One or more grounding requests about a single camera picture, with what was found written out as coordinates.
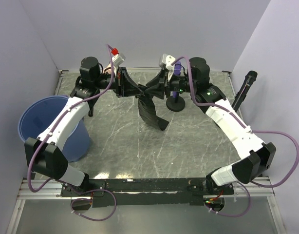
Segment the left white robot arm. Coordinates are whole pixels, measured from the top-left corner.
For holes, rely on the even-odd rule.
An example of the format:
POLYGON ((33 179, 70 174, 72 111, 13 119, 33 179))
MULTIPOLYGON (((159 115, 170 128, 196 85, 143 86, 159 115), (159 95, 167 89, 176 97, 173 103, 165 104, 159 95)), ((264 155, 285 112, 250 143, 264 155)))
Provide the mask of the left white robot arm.
POLYGON ((102 68, 98 59, 86 57, 81 61, 80 75, 75 87, 53 122, 36 138, 29 137, 24 143, 28 163, 27 181, 29 189, 33 188, 31 173, 37 172, 49 179, 58 180, 72 186, 79 196, 90 190, 88 174, 69 165, 63 148, 85 115, 93 115, 93 107, 100 96, 108 90, 115 91, 120 97, 131 97, 142 93, 142 90, 125 73, 121 67, 125 56, 114 54, 106 68, 102 68))

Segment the black trash bag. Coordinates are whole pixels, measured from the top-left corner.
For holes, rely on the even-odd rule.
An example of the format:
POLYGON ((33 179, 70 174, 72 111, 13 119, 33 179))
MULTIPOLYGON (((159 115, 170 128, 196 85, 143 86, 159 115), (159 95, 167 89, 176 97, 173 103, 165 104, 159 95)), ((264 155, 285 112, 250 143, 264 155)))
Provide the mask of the black trash bag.
POLYGON ((143 95, 138 97, 139 116, 147 125, 164 131, 167 128, 169 121, 158 117, 156 114, 155 104, 152 100, 153 95, 145 93, 145 90, 147 89, 146 86, 138 84, 138 87, 144 92, 143 95))

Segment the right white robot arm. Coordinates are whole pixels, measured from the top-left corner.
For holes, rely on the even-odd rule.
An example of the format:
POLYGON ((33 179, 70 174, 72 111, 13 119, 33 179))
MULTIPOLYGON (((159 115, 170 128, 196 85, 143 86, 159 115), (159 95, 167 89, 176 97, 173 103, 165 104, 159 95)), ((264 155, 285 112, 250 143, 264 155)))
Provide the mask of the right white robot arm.
POLYGON ((175 74, 176 62, 175 57, 162 55, 159 61, 161 71, 146 84, 145 94, 163 99, 172 91, 190 93, 194 104, 224 132, 240 158, 207 175, 208 192, 217 194, 232 182, 247 184, 269 169, 276 147, 256 136, 237 115, 224 93, 210 83, 210 67, 206 60, 200 57, 188 59, 184 76, 175 74))

